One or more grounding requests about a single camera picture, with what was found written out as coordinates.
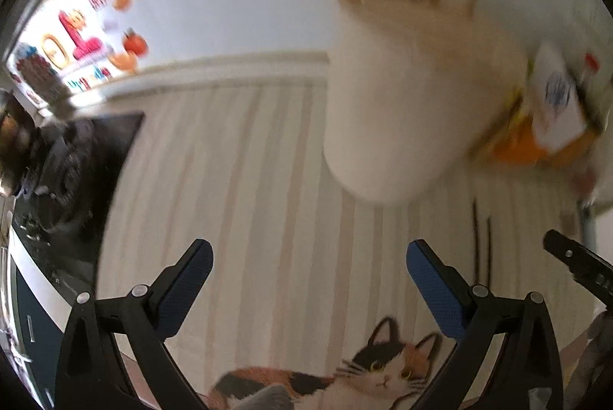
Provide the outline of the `dark chopstick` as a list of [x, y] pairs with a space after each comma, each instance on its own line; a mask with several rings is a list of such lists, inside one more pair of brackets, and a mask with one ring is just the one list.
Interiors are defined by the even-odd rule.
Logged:
[[492, 217], [486, 218], [486, 287], [492, 288]]
[[472, 225], [474, 243], [473, 284], [480, 284], [480, 226], [477, 199], [472, 202]]

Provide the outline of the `black gas stove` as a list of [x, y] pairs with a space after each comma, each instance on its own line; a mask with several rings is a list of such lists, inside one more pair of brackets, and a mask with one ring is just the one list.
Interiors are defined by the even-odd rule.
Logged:
[[133, 111], [38, 130], [13, 229], [45, 267], [95, 280], [114, 191], [143, 120]]

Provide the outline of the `grey slipper left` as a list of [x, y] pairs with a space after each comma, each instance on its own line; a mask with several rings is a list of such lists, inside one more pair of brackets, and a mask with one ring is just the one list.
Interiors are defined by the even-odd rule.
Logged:
[[236, 404], [234, 410], [293, 410], [294, 404], [286, 387], [267, 386]]

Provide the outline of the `white seasoning packet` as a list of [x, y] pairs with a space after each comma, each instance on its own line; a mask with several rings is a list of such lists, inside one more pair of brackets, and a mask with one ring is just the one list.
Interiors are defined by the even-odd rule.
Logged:
[[542, 42], [528, 81], [532, 129], [536, 143], [549, 154], [581, 137], [587, 127], [577, 85], [560, 50]]

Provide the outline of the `beige cylindrical utensil holder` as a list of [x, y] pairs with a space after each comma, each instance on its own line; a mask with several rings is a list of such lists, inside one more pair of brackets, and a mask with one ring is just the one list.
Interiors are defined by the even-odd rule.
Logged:
[[424, 192], [482, 137], [527, 77], [521, 42], [462, 8], [338, 0], [323, 154], [372, 205]]

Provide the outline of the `colourful wall stickers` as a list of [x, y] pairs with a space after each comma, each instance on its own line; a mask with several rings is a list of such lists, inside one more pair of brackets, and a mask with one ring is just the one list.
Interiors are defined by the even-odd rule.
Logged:
[[149, 43], [131, 27], [134, 0], [43, 0], [7, 58], [35, 107], [136, 73]]

